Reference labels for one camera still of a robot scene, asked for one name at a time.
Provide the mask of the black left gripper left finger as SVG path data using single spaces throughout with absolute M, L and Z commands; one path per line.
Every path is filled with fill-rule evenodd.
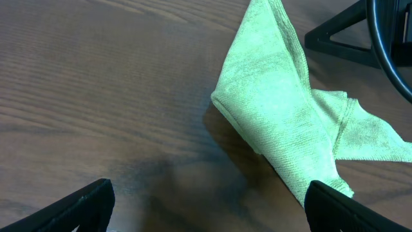
M 105 232 L 115 205 L 109 179 L 98 179 L 59 201 L 1 228 L 3 232 Z

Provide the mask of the light green microfiber cloth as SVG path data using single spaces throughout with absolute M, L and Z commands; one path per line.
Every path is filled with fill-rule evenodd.
M 411 144 L 357 99 L 311 88 L 280 0 L 250 2 L 211 100 L 299 202 L 313 180 L 353 196 L 337 160 L 411 161 Z

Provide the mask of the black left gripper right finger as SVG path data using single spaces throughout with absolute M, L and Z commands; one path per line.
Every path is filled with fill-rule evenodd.
M 311 232 L 411 232 L 321 181 L 311 181 L 304 199 Z

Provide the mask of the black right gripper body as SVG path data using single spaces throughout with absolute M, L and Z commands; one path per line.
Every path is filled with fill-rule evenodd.
M 411 67 L 411 0 L 390 0 L 389 52 L 398 67 Z

